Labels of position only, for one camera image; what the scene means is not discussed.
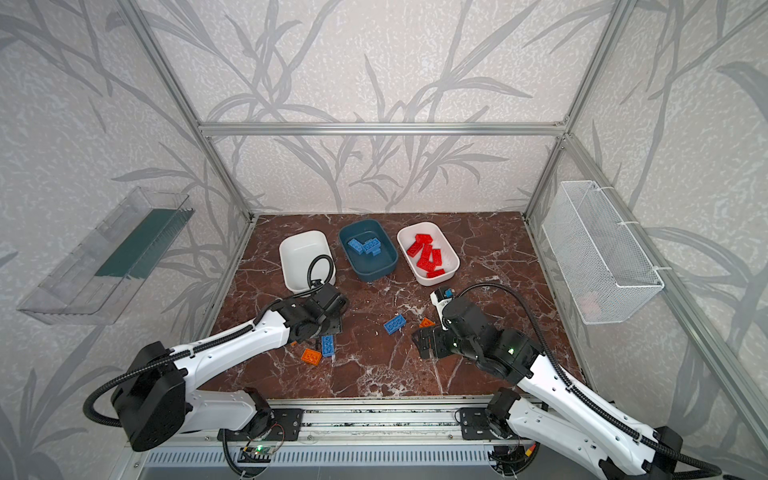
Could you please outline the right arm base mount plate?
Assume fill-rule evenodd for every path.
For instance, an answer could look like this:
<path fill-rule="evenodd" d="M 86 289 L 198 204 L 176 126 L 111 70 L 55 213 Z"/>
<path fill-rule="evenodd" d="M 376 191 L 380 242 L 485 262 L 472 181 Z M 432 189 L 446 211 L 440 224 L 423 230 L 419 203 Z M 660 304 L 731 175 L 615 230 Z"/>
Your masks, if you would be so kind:
<path fill-rule="evenodd" d="M 463 407 L 455 411 L 454 419 L 465 441 L 491 441 L 498 437 L 492 432 L 484 407 Z"/>

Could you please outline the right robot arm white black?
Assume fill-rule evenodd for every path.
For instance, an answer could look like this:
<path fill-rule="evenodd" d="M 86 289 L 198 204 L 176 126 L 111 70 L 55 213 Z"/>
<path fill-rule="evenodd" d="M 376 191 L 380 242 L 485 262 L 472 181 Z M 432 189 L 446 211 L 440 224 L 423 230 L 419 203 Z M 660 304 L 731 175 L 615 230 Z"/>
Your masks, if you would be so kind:
<path fill-rule="evenodd" d="M 720 467 L 682 453 L 672 429 L 633 419 L 568 373 L 544 340 L 537 318 L 509 287 L 536 336 L 498 329 L 467 291 L 434 290 L 439 323 L 412 336 L 423 358 L 462 356 L 507 382 L 485 409 L 495 436 L 523 437 L 569 458 L 599 479 L 708 479 Z"/>

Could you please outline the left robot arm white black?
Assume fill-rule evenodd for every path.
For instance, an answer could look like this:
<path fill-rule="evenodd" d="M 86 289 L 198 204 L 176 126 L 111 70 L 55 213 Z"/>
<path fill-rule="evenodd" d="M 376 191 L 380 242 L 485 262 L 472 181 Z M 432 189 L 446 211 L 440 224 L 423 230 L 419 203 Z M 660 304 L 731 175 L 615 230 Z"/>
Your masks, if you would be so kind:
<path fill-rule="evenodd" d="M 143 347 L 125 373 L 87 396 L 83 414 L 122 429 L 136 452 L 205 430 L 219 431 L 224 441 L 267 434 L 274 413 L 259 393 L 203 387 L 260 354 L 322 337 L 340 324 L 347 298 L 329 278 L 306 279 L 307 290 L 271 302 L 239 326 L 173 348 L 160 341 Z"/>

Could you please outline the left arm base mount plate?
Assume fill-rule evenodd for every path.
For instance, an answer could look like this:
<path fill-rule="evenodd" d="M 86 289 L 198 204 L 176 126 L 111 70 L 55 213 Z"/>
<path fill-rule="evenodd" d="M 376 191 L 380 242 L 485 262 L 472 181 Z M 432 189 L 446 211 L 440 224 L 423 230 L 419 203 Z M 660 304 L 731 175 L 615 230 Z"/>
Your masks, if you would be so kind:
<path fill-rule="evenodd" d="M 278 408 L 258 411 L 240 430 L 246 440 L 296 441 L 302 425 L 304 410 Z"/>

